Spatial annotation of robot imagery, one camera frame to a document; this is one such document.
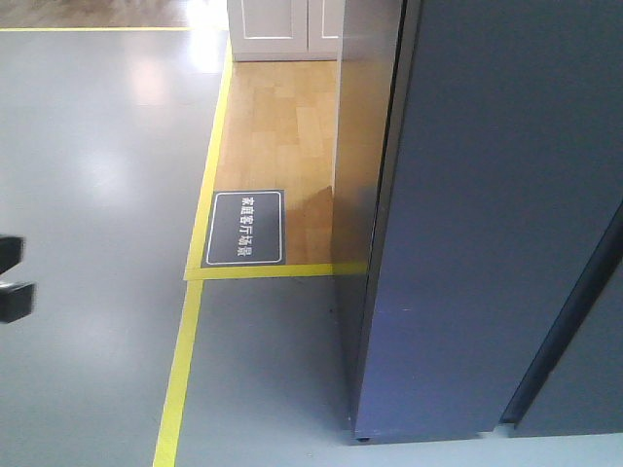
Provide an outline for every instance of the white cabinet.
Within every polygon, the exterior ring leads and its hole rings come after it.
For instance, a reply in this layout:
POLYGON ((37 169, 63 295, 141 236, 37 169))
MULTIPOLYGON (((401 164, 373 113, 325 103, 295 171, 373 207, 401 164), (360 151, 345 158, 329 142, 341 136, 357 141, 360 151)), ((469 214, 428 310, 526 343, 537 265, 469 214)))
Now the white cabinet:
POLYGON ((236 61, 336 59, 344 0, 228 0, 236 61))
POLYGON ((309 0, 308 50, 313 54, 338 56, 342 26, 344 25, 344 0, 309 0))

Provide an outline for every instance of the yellow line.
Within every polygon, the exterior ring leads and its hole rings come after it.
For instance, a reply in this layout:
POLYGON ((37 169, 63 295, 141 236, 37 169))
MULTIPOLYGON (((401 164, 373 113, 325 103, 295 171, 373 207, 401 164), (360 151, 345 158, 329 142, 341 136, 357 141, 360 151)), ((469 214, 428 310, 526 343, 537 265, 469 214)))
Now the yellow line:
POLYGON ((187 269, 186 280, 249 279, 256 277, 310 277, 333 275, 333 265, 241 266, 187 269))
POLYGON ((156 443, 153 467, 173 467, 177 454, 177 443, 182 426, 182 414, 186 402, 188 377, 191 372, 193 346, 202 305, 203 281, 188 282, 186 299, 182 309, 177 344, 173 355, 171 373, 168 378, 165 408, 156 443))
POLYGON ((227 99, 232 81, 232 49, 228 41, 227 53, 225 55, 225 68, 221 79, 221 89, 216 103, 214 113, 214 123, 212 124, 212 134, 207 148, 207 161, 203 172, 202 189, 199 195, 197 215, 193 226, 193 236, 188 252, 186 271, 189 269, 199 269, 202 266, 203 246, 207 233, 207 223, 212 206, 212 195, 214 192, 214 180, 216 179, 216 168, 221 154, 221 139, 223 137, 223 126, 225 125, 225 111, 227 109, 227 99))
POLYGON ((192 27, 159 27, 159 26, 136 26, 136 27, 2 27, 0 32, 90 32, 90 31, 192 31, 192 27))

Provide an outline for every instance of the gray floor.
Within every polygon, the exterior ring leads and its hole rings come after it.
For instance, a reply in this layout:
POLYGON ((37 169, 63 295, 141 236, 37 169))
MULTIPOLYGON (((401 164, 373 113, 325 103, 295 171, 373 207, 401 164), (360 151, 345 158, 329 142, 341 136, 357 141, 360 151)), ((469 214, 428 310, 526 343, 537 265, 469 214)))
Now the gray floor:
POLYGON ((211 281, 177 467, 615 467, 623 435, 355 446, 330 278, 211 281))
POLYGON ((1 466, 151 465, 224 49, 0 32, 2 280, 38 286, 0 326, 1 466))

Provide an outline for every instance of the wooden floor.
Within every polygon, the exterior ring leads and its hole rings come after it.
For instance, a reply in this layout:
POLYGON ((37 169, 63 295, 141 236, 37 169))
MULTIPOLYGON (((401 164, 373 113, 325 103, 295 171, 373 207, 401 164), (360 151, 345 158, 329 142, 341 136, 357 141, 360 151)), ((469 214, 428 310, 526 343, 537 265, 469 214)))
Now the wooden floor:
POLYGON ((187 27, 214 0, 0 0, 0 27, 187 27))
POLYGON ((282 189, 286 259, 330 263, 335 61, 235 63, 215 190, 282 189))

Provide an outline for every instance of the wood laminate flooring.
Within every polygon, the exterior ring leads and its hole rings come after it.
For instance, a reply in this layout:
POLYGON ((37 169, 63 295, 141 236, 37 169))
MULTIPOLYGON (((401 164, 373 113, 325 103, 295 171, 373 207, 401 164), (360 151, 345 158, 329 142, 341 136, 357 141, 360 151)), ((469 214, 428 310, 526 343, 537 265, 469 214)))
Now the wood laminate flooring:
POLYGON ((335 61, 238 62, 215 190, 285 191, 287 264, 330 263, 335 61))

